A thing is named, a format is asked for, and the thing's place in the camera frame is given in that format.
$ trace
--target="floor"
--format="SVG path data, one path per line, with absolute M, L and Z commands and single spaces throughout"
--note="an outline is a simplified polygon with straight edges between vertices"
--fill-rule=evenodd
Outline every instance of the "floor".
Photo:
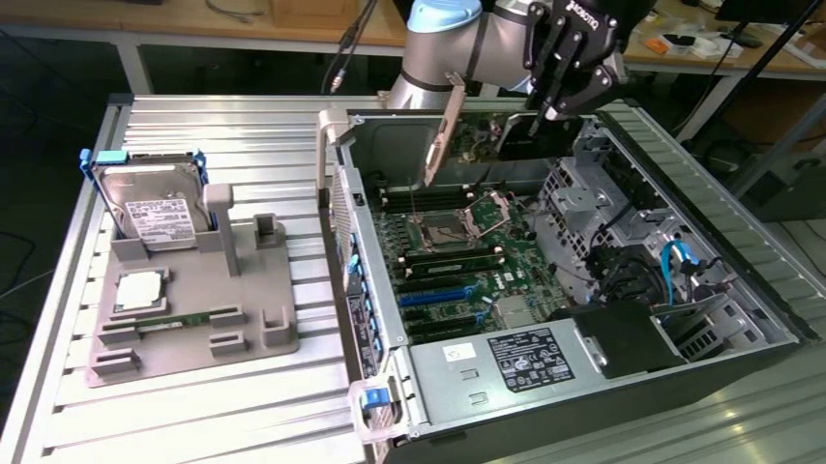
M 129 90 L 110 46 L 40 40 L 20 40 L 20 44 L 36 59 L 13 42 L 0 39 L 0 138 L 5 148 L 0 157 L 0 294 L 57 263 L 82 182 L 77 154 L 93 145 L 106 96 Z M 287 52 L 163 46 L 145 47 L 144 56 L 156 93 L 208 95 L 317 94 L 331 59 Z M 369 95 L 389 88 L 399 66 L 397 58 L 359 57 L 339 93 Z M 678 124 L 692 107 L 696 89 L 703 87 L 698 79 L 703 78 L 679 79 L 663 98 L 651 90 L 651 76 L 636 76 L 632 94 L 666 128 Z M 30 253 L 26 242 L 34 245 Z M 50 276 L 44 276 L 0 300 L 0 421 L 13 397 L 49 280 Z

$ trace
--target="hard drive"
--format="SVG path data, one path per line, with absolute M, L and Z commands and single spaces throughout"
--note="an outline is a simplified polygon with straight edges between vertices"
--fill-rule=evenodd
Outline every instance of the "hard drive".
M 81 162 L 120 238 L 141 239 L 152 251 L 195 247 L 195 234 L 212 226 L 203 199 L 204 164 L 200 152 L 106 151 L 85 165 Z

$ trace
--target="warning label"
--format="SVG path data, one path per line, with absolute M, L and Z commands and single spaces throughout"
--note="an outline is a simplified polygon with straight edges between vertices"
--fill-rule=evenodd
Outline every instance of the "warning label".
M 549 329 L 488 338 L 507 389 L 513 393 L 574 378 Z
M 185 199 L 126 202 L 137 235 L 145 244 L 195 239 Z

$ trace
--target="barcode sticker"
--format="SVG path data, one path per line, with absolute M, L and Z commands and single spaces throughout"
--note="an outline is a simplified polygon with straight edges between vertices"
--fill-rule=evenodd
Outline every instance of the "barcode sticker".
M 195 227 L 185 199 L 130 201 L 126 211 L 145 244 L 195 239 Z

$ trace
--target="circuit board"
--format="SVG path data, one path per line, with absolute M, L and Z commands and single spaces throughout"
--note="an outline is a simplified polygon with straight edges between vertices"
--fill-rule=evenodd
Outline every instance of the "circuit board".
M 480 162 L 496 158 L 495 142 L 501 136 L 507 118 L 513 113 L 461 113 L 451 142 L 451 157 L 459 162 Z
M 563 288 L 548 271 L 517 204 L 501 200 L 504 196 L 499 192 L 491 195 L 488 190 L 464 209 L 373 213 L 412 343 L 543 322 L 566 302 Z M 463 220 L 465 214 L 472 215 L 476 235 Z M 435 259 L 439 256 L 448 258 L 443 262 Z M 421 266 L 429 266 L 425 272 L 435 274 L 415 272 L 416 262 L 411 261 L 417 258 L 429 260 Z M 447 294 L 459 298 L 427 302 L 429 296 Z M 423 303 L 407 304 L 416 299 Z

